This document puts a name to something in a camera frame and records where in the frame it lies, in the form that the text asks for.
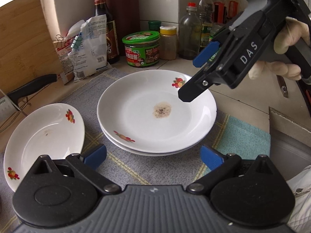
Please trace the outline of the gloved right hand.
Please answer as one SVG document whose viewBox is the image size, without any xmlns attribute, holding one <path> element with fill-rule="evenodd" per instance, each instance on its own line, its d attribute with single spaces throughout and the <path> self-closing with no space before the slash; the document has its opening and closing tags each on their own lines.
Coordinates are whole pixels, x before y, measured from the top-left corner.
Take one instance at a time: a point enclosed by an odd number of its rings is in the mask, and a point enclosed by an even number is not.
<svg viewBox="0 0 311 233">
<path fill-rule="evenodd" d="M 276 54 L 284 54 L 288 51 L 288 48 L 294 46 L 300 38 L 302 38 L 305 43 L 310 46 L 308 25 L 289 17 L 286 19 L 286 25 L 284 28 L 276 36 L 273 43 L 273 49 Z M 301 68 L 297 64 L 286 64 L 281 61 L 267 62 L 260 60 L 255 62 L 248 72 L 249 78 L 257 79 L 262 74 L 265 67 L 275 75 L 282 76 L 292 81 L 299 81 L 301 79 Z"/>
</svg>

